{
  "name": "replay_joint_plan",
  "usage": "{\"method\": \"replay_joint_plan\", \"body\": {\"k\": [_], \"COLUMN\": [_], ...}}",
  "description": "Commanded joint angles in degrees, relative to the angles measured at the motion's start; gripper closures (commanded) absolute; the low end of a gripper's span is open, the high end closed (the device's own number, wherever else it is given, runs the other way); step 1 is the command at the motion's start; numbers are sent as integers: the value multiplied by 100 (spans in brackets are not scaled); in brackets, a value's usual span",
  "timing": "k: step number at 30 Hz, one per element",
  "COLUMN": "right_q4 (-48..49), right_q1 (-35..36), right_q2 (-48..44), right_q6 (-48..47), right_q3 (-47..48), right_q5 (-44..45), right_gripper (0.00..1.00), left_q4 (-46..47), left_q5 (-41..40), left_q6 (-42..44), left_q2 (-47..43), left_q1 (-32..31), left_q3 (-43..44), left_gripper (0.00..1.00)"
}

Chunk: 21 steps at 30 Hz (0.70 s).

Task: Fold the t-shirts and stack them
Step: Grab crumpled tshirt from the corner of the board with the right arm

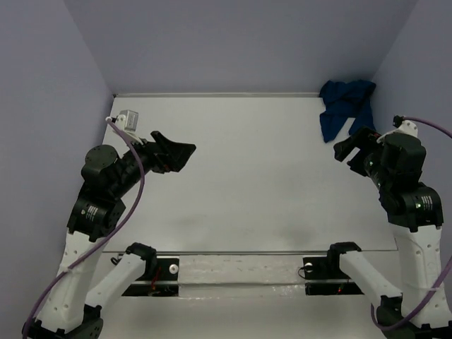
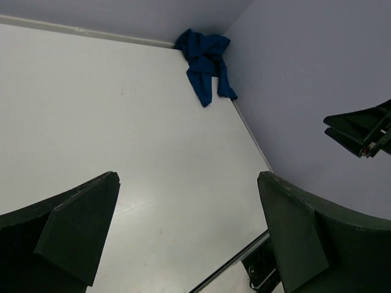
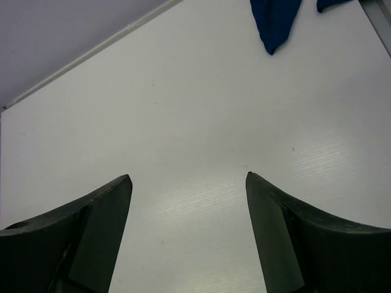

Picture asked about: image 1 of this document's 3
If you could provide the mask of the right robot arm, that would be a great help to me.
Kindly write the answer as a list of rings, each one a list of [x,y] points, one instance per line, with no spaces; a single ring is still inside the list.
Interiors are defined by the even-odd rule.
[[[326,271],[352,279],[386,338],[450,338],[444,279],[451,265],[443,268],[440,255],[443,208],[438,193],[420,181],[427,151],[417,126],[407,121],[385,134],[362,127],[333,149],[340,162],[358,150],[347,164],[377,188],[398,249],[401,285],[391,284],[354,242],[330,246]]]

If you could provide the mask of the blue t shirt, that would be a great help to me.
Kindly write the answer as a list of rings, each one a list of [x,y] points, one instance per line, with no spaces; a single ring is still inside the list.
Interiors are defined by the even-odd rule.
[[[354,119],[348,133],[361,127],[375,129],[371,96],[376,90],[372,81],[327,81],[319,92],[325,111],[319,116],[323,141],[334,141],[348,119]]]

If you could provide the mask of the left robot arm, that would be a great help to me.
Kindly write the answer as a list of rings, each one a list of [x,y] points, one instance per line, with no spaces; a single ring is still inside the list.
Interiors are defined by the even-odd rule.
[[[179,172],[196,149],[194,144],[171,141],[158,131],[151,136],[152,141],[133,142],[122,156],[111,145],[88,151],[57,276],[25,321],[24,338],[97,338],[105,314],[130,284],[158,275],[156,250],[134,242],[118,264],[95,287],[91,285],[107,242],[138,205],[127,208],[123,196],[134,186],[143,191],[148,172]]]

